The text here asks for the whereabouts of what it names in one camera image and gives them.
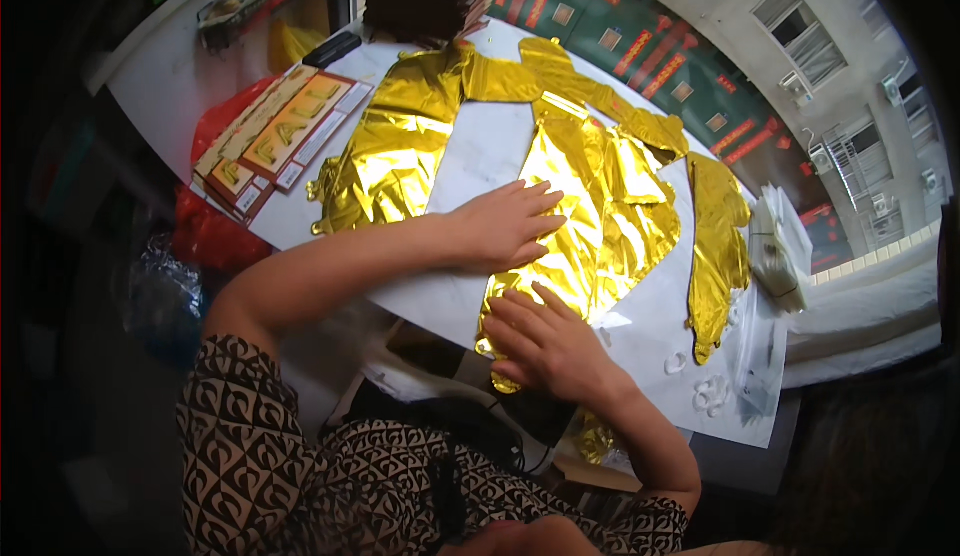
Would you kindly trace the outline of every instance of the yellow plastic bag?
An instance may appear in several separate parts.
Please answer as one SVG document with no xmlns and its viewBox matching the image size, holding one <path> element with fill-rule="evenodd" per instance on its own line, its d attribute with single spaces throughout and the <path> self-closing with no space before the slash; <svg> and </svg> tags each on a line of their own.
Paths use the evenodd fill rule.
<svg viewBox="0 0 960 556">
<path fill-rule="evenodd" d="M 267 65 L 275 75 L 286 72 L 324 42 L 326 37 L 318 31 L 289 26 L 276 19 L 270 23 L 270 43 L 267 47 Z"/>
</svg>

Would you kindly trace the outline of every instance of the person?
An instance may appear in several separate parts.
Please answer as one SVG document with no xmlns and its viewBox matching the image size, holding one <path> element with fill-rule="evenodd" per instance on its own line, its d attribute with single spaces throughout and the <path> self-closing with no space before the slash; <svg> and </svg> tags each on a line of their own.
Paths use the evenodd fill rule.
<svg viewBox="0 0 960 556">
<path fill-rule="evenodd" d="M 447 214 L 366 226 L 262 260 L 223 288 L 177 405 L 183 516 L 195 554 L 665 554 L 700 497 L 687 442 L 553 292 L 490 300 L 491 368 L 576 402 L 624 442 L 643 488 L 602 525 L 542 489 L 474 433 L 354 418 L 316 445 L 281 377 L 283 334 L 403 275 L 510 270 L 546 255 L 563 197 L 520 180 Z M 641 353 L 643 346 L 637 346 Z"/>
</svg>

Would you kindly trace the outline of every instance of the red plastic bag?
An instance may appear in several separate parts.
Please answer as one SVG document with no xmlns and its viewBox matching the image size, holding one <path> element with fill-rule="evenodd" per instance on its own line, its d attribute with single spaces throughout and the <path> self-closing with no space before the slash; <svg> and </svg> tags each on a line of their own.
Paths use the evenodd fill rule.
<svg viewBox="0 0 960 556">
<path fill-rule="evenodd" d="M 230 275 L 240 274 L 274 252 L 270 244 L 185 185 L 176 188 L 176 228 L 170 243 L 177 260 Z"/>
<path fill-rule="evenodd" d="M 247 106 L 260 97 L 270 83 L 277 80 L 276 77 L 267 77 L 255 82 L 232 98 L 211 107 L 203 113 L 197 122 L 197 130 L 193 133 L 193 149 L 190 151 L 190 163 L 196 164 L 200 156 L 210 149 L 213 142 L 217 140 L 220 133 L 224 132 L 227 125 L 232 123 L 237 116 L 243 114 Z"/>
<path fill-rule="evenodd" d="M 211 107 L 197 123 L 190 161 L 196 162 L 220 133 L 254 102 L 277 77 L 255 82 L 222 104 Z M 185 185 L 176 189 L 176 227 L 171 239 L 176 259 L 205 269 L 239 274 L 273 253 L 270 244 L 217 211 Z"/>
</svg>

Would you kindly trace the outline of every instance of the building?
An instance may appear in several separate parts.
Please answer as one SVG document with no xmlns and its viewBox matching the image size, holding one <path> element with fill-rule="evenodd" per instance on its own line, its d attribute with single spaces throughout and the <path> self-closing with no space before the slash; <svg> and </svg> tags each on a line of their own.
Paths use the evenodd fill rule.
<svg viewBox="0 0 960 556">
<path fill-rule="evenodd" d="M 747 75 L 804 147 L 826 147 L 832 169 L 820 178 L 853 256 L 940 217 L 953 192 L 947 153 L 923 81 L 876 0 L 659 1 Z"/>
</svg>

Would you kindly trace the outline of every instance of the patterned shirt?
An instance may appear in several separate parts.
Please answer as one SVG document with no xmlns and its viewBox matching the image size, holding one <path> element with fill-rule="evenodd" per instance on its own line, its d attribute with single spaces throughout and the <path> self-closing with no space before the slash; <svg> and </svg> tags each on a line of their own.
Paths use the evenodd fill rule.
<svg viewBox="0 0 960 556">
<path fill-rule="evenodd" d="M 687 515 L 671 499 L 635 498 L 604 526 L 441 431 L 357 420 L 311 445 L 297 410 L 258 347 L 232 335 L 203 342 L 176 407 L 194 554 L 436 553 L 450 509 L 443 470 L 455 471 L 464 538 L 492 520 L 561 514 L 607 554 L 681 549 Z"/>
</svg>

